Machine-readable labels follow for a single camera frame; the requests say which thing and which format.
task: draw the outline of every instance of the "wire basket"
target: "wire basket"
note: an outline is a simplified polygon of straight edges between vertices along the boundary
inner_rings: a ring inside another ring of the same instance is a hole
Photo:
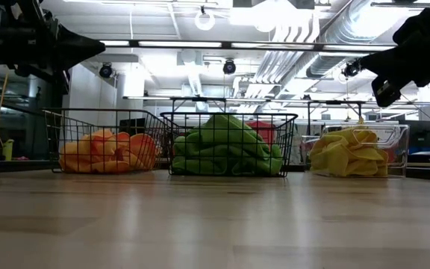
[[[147,111],[47,108],[44,113],[53,172],[153,170],[163,159],[166,126]]]
[[[296,114],[165,112],[172,175],[280,176]]]

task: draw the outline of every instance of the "towel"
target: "towel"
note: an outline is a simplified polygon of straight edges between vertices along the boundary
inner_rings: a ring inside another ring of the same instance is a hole
[[[310,151],[311,170],[333,176],[387,176],[388,154],[363,126],[324,134]]]
[[[280,147],[270,146],[241,120],[213,115],[174,142],[172,168],[176,173],[205,175],[275,175],[283,160]]]
[[[157,155],[155,142],[147,134],[129,136],[102,129],[68,142],[60,150],[59,164],[65,172],[124,173],[150,170]]]

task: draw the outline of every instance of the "yellow bottle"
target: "yellow bottle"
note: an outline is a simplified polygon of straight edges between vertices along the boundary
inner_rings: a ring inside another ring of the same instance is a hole
[[[13,143],[14,140],[8,139],[3,144],[3,156],[6,161],[11,161],[13,158]]]

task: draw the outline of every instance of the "security camera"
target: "security camera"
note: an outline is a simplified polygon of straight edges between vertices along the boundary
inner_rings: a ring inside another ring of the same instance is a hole
[[[103,63],[101,69],[99,70],[99,75],[102,78],[111,78],[114,75],[111,63]]]
[[[223,65],[223,73],[225,73],[226,75],[231,75],[235,73],[235,70],[237,70],[237,66],[235,66],[233,60],[227,60]]]

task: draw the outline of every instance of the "wooden table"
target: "wooden table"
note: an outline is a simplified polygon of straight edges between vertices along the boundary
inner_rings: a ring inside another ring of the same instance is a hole
[[[0,268],[430,268],[430,182],[0,174]]]

